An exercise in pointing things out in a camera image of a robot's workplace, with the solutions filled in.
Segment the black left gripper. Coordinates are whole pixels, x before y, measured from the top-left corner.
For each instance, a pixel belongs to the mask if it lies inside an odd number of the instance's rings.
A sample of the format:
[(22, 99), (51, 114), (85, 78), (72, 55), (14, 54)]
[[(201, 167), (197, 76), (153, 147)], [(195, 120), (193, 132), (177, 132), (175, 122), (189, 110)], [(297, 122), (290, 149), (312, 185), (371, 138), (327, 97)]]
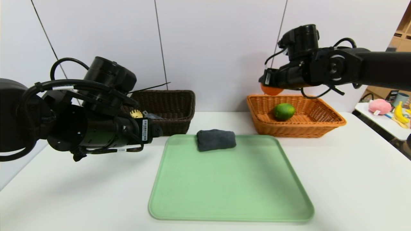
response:
[(149, 118), (121, 117), (121, 144), (148, 144), (163, 136), (159, 124), (150, 124)]

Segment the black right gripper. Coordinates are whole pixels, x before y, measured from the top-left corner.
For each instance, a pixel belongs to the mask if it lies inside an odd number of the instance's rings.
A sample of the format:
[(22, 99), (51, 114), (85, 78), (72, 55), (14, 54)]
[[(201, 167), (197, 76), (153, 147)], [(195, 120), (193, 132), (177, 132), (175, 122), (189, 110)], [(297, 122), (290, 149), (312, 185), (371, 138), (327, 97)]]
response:
[(268, 68), (258, 81), (267, 87), (288, 90), (310, 87), (310, 68), (305, 65)]

